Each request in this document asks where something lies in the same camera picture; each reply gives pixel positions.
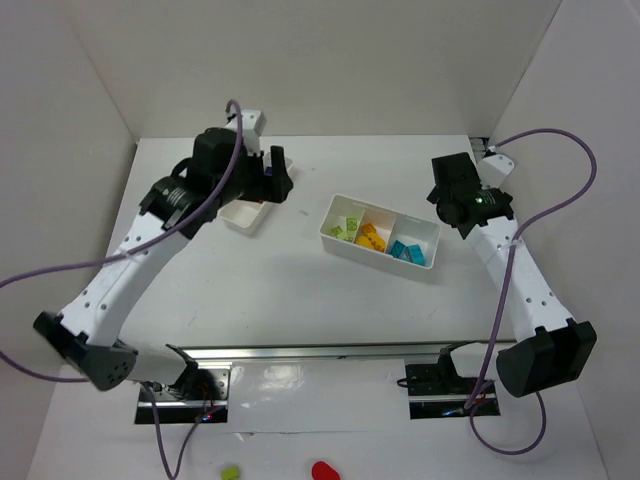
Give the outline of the teal lego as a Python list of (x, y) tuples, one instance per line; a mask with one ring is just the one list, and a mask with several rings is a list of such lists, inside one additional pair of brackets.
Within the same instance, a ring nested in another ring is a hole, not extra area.
[(395, 240), (391, 245), (389, 254), (396, 259), (400, 259), (404, 255), (405, 249), (406, 245), (403, 242)]
[(426, 259), (419, 245), (408, 245), (403, 252), (404, 259), (412, 264), (425, 266)]

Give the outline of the small yellow lego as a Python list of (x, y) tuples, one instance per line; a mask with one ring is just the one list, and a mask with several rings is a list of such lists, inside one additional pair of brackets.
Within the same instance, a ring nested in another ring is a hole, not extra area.
[(372, 223), (363, 224), (360, 227), (360, 230), (361, 230), (361, 233), (366, 237), (377, 234), (377, 230)]

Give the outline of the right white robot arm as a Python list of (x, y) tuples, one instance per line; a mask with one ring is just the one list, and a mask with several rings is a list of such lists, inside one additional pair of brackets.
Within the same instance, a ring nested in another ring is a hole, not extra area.
[(510, 272), (505, 307), (516, 343), (497, 354), (497, 375), (514, 397), (576, 380), (595, 346), (590, 322), (577, 322), (554, 295), (524, 242), (516, 236), (513, 198), (482, 185), (467, 153), (432, 160), (435, 186), (427, 200), (457, 229), (497, 287)]

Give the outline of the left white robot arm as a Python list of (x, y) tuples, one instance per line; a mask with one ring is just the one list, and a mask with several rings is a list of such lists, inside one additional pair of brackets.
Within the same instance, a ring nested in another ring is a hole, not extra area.
[(229, 128), (199, 134), (190, 157), (153, 184), (132, 226), (89, 285), (58, 313), (43, 312), (35, 330), (100, 391), (125, 380), (157, 383), (196, 399), (214, 383), (184, 350), (143, 352), (120, 340), (121, 329), (164, 266), (235, 200), (282, 203), (293, 188), (283, 147), (250, 149), (249, 135)]

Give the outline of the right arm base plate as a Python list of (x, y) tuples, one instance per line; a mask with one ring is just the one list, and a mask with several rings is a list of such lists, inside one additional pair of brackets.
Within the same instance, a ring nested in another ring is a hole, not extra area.
[(412, 420), (468, 417), (465, 402), (476, 383), (476, 377), (458, 374), (448, 348), (435, 360), (406, 364), (405, 376), (396, 381), (408, 394)]

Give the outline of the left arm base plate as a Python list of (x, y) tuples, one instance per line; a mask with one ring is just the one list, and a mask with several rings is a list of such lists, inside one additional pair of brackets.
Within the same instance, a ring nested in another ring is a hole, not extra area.
[(228, 419), (228, 396), (232, 364), (200, 361), (187, 366), (168, 382), (145, 382), (140, 386), (134, 423), (154, 423), (154, 400), (161, 425), (223, 424)]

